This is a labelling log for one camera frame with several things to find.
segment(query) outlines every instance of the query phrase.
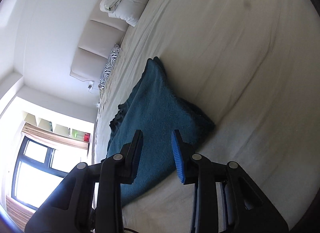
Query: zebra print pillow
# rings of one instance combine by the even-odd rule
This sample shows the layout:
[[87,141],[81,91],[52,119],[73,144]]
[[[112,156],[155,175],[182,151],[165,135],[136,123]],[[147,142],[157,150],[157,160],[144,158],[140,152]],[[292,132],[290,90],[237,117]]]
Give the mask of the zebra print pillow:
[[100,77],[100,86],[102,89],[104,89],[104,86],[106,85],[107,78],[112,70],[113,64],[115,64],[115,60],[119,52],[120,52],[120,46],[118,44],[114,45],[113,49],[111,50],[109,60],[105,65]]

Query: power outlet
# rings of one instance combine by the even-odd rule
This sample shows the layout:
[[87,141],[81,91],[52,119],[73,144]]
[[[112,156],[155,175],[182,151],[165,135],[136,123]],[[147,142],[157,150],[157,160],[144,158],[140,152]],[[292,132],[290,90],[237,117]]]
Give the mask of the power outlet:
[[89,81],[88,89],[91,90],[93,88],[94,81]]

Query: wrinkled sheet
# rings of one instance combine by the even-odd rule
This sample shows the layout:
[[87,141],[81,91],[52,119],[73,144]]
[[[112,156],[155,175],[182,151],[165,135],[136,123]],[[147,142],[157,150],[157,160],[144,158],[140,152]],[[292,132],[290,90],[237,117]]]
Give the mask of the wrinkled sheet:
[[[101,94],[96,161],[118,104],[158,56],[175,93],[217,124],[200,153],[239,162],[292,228],[320,186],[319,44],[310,0],[150,0]],[[124,207],[124,224],[188,232],[192,195],[174,172]]]

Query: window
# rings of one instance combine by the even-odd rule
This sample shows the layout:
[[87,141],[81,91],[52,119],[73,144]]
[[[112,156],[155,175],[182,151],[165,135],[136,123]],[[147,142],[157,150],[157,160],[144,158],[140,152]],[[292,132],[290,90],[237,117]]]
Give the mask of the window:
[[56,150],[24,137],[15,165],[11,197],[37,210],[63,178],[81,162],[75,149]]

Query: black mount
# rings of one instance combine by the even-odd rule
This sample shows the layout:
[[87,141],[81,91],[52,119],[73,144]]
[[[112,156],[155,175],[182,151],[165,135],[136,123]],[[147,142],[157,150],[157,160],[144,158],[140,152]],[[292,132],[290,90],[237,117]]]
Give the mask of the black mount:
[[289,232],[284,218],[238,163],[211,162],[196,154],[192,145],[184,143],[179,130],[175,130],[173,136],[183,163],[182,182],[195,184],[191,233],[219,230],[216,182],[221,183],[224,204],[223,233]]
[[[143,134],[136,130],[119,154],[88,166],[79,163],[28,221],[25,233],[123,233],[120,184],[137,176]],[[92,208],[99,182],[97,208]]]

